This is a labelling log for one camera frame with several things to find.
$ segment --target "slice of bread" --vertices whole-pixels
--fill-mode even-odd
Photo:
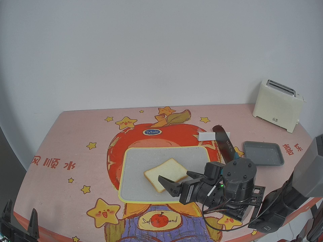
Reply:
[[[165,188],[159,183],[158,176],[161,175],[167,179],[173,180],[175,182],[187,177],[187,169],[179,164],[175,159],[170,158],[164,163],[157,167],[145,171],[143,174],[149,180],[149,182],[154,186],[157,192],[161,193],[165,191]]]

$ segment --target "yellow border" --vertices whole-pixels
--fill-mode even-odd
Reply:
[[[133,147],[133,148],[129,148],[126,150],[126,152],[124,153],[124,158],[123,158],[123,164],[122,164],[122,171],[121,171],[121,178],[120,178],[120,185],[119,185],[119,191],[118,191],[118,197],[119,199],[124,202],[124,203],[131,203],[131,204],[178,204],[178,201],[126,201],[125,199],[123,199],[120,195],[121,192],[121,187],[122,187],[122,182],[123,182],[123,171],[125,168],[125,162],[126,162],[126,158],[127,158],[127,153],[129,150],[131,149],[169,149],[169,148],[192,148],[192,147],[202,147],[204,148],[204,150],[206,151],[206,155],[208,158],[208,162],[210,162],[210,157],[209,157],[209,153],[207,151],[207,149],[204,146],[201,145],[196,145],[196,146],[179,146],[179,147]]]

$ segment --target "toaster slot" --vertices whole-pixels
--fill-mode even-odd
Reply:
[[[274,82],[273,80],[268,80],[267,86],[272,87],[272,88],[279,90],[281,92],[284,92],[284,93],[291,95],[293,97],[296,97],[296,92],[292,88],[282,85],[280,83]]]

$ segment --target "gray tray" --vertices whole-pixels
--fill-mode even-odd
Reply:
[[[246,141],[243,144],[245,157],[256,165],[280,166],[284,164],[283,154],[276,143]]]

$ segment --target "cartoon star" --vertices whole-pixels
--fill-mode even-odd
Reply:
[[[226,230],[232,229],[233,226],[241,226],[240,221],[234,220],[228,216],[223,215],[223,217],[218,220],[218,224],[223,224]]]
[[[239,157],[241,157],[242,155],[244,155],[243,151],[240,151],[238,147],[235,146],[235,151],[236,153],[239,155]]]
[[[84,194],[86,194],[86,193],[90,193],[90,192],[91,192],[91,191],[90,191],[90,187],[91,187],[91,186],[87,187],[87,186],[83,185],[83,188],[81,189],[81,191],[82,191]]]
[[[137,122],[137,119],[130,119],[129,117],[125,116],[122,120],[116,122],[117,125],[119,125],[119,129],[122,130],[126,127],[134,128],[134,123]]]
[[[96,228],[101,228],[105,223],[118,224],[117,212],[120,205],[111,205],[99,198],[95,207],[87,211],[87,215],[94,218]]]
[[[107,121],[107,122],[113,121],[113,116],[107,116],[107,118],[105,119],[105,121]]]
[[[210,122],[210,120],[207,117],[201,117],[200,121],[204,123]]]
[[[176,110],[171,109],[170,107],[159,107],[159,115],[165,114],[165,115],[170,115],[171,113],[176,112]]]
[[[96,145],[97,143],[89,143],[86,147],[88,147],[89,150],[93,149],[93,148],[96,148]]]
[[[73,239],[73,242],[79,242],[79,240],[80,240],[77,236],[72,237],[72,239]]]

